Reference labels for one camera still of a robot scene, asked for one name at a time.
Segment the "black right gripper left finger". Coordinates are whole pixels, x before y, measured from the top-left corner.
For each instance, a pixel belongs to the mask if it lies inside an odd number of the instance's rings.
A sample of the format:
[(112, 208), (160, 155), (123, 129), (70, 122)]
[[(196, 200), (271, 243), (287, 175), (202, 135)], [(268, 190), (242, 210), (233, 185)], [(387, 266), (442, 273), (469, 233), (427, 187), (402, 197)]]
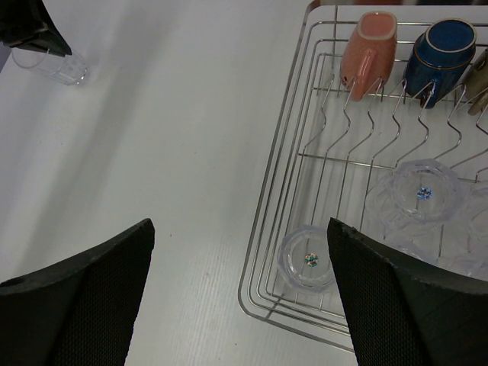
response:
[(155, 245), (145, 219), (1, 283), (3, 365), (123, 365)]

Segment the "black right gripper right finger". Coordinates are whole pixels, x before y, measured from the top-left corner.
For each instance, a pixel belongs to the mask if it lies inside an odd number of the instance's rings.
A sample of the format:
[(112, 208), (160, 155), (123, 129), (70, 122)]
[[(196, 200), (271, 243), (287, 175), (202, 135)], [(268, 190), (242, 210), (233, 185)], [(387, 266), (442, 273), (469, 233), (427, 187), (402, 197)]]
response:
[(487, 283), (415, 259), (335, 218), (329, 256), (359, 365), (485, 365)]

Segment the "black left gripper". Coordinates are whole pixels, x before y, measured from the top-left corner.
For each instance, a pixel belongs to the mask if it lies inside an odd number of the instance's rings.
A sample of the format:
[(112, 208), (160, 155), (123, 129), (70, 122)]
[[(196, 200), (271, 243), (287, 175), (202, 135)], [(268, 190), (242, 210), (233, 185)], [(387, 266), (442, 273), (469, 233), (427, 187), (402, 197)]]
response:
[(1, 42), (12, 49), (71, 56), (68, 43), (43, 19), (43, 10), (42, 1), (1, 0)]

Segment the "clear glass cup one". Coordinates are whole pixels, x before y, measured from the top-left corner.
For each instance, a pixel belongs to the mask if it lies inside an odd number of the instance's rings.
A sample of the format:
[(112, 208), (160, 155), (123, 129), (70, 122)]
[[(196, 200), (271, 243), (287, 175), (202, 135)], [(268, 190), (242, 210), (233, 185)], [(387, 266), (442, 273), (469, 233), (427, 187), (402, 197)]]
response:
[(14, 48), (12, 58), (21, 69), (64, 85), (80, 85), (88, 74), (87, 62), (76, 52), (67, 56)]

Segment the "clear glass cup three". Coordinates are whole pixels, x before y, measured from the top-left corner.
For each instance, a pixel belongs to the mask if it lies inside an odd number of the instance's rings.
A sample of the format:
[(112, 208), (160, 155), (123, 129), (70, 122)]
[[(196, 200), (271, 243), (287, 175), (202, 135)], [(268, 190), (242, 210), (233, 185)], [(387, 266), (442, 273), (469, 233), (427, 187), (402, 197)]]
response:
[(288, 233), (276, 260), (284, 282), (298, 292), (325, 294), (336, 285), (327, 232), (322, 227), (304, 225)]

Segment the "clear glass cup two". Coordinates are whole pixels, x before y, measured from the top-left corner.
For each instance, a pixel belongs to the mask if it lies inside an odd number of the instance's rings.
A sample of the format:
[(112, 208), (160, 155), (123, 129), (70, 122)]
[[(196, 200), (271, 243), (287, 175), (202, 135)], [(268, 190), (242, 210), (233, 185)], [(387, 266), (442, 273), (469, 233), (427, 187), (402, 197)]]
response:
[(458, 176), (435, 159), (400, 163), (382, 174), (365, 195), (362, 228), (390, 248), (437, 265), (433, 233), (461, 208)]

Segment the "clear glass cup four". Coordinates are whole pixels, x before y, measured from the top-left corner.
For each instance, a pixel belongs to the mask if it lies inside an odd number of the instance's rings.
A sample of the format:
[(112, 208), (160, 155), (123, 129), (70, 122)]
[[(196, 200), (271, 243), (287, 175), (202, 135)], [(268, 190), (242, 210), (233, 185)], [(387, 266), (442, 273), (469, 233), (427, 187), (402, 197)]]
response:
[(441, 229), (439, 268), (487, 279), (487, 182), (471, 185)]

